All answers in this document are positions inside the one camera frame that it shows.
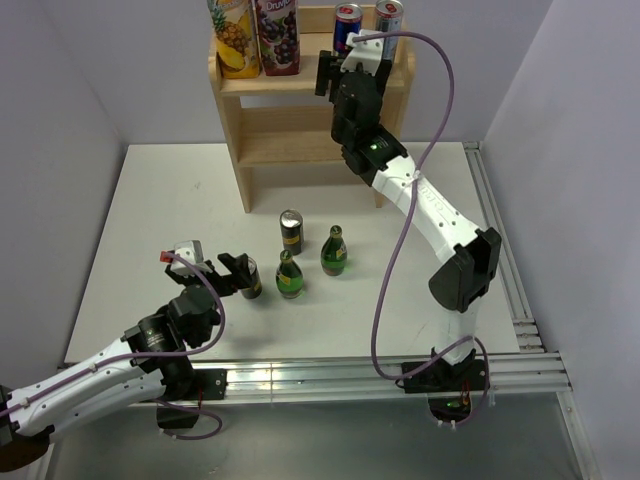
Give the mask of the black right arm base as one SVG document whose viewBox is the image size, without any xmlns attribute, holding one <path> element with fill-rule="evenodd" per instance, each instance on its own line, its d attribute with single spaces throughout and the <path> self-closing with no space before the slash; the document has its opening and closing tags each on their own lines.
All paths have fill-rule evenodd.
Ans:
<svg viewBox="0 0 640 480">
<path fill-rule="evenodd" d="M 396 380 L 395 385 L 406 394 L 447 394 L 428 401 L 430 413 L 437 421 L 458 423 L 473 412 L 471 394 L 483 394 L 490 383 L 486 363 L 476 359 L 472 351 L 455 366 L 438 360 L 418 375 Z"/>
</svg>

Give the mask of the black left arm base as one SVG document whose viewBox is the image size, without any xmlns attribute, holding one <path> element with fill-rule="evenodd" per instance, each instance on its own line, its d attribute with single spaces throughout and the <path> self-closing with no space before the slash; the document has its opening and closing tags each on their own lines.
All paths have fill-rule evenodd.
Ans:
<svg viewBox="0 0 640 480">
<path fill-rule="evenodd" d="M 226 369 L 196 369 L 191 380 L 169 385 L 160 399 L 168 403 L 195 401 L 200 407 L 204 400 L 223 400 L 226 386 Z M 193 428 L 198 421 L 198 415 L 158 406 L 156 421 L 162 429 L 181 431 Z"/>
</svg>

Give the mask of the blue Red Bull can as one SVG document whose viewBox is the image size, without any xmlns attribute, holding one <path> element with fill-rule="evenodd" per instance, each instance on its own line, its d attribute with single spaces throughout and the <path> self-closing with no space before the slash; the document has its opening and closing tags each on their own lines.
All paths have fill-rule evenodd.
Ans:
<svg viewBox="0 0 640 480">
<path fill-rule="evenodd" d="M 333 51 L 336 55 L 345 56 L 349 52 L 348 35 L 360 31 L 362 19 L 362 8 L 355 3 L 343 2 L 335 7 Z"/>
</svg>

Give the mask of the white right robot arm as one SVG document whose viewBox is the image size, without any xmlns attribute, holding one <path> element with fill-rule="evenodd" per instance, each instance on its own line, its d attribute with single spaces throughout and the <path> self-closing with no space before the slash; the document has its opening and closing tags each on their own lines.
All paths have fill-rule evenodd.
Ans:
<svg viewBox="0 0 640 480">
<path fill-rule="evenodd" d="M 497 272 L 502 238 L 456 209 L 419 171 L 407 149 L 381 124 L 388 60 L 351 51 L 319 54 L 315 93 L 333 105 L 331 137 L 349 169 L 405 214 L 433 249 L 440 266 L 428 281 L 445 320 L 432 350 L 433 378 L 452 390 L 475 359 L 480 299 Z"/>
</svg>

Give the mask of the black gold band can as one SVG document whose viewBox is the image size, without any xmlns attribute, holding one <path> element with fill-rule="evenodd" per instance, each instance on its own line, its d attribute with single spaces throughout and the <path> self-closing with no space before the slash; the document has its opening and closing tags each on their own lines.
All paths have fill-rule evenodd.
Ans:
<svg viewBox="0 0 640 480">
<path fill-rule="evenodd" d="M 248 270 L 250 276 L 249 287 L 243 289 L 241 294 L 247 300 L 254 300 L 262 294 L 263 289 L 257 263 L 251 257 L 248 258 Z"/>
</svg>

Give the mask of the silver Red Bull can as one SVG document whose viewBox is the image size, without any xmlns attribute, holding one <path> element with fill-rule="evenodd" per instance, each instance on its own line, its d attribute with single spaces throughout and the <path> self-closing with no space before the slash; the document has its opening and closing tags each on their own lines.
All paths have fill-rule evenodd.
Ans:
<svg viewBox="0 0 640 480">
<path fill-rule="evenodd" d="M 386 33 L 401 29 L 404 6 L 398 0 L 378 0 L 375 5 L 375 30 Z M 394 62 L 399 38 L 385 37 L 383 59 Z"/>
</svg>

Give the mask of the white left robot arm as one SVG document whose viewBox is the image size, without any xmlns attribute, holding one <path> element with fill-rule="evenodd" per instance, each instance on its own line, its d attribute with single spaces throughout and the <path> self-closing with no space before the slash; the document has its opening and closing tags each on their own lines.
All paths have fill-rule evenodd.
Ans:
<svg viewBox="0 0 640 480">
<path fill-rule="evenodd" d="M 1 445 L 46 448 L 74 421 L 147 400 L 187 397 L 195 386 L 190 358 L 221 338 L 222 300 L 252 285 L 245 254 L 218 255 L 216 272 L 198 243 L 160 255 L 181 293 L 94 356 L 28 387 L 1 390 Z"/>
</svg>

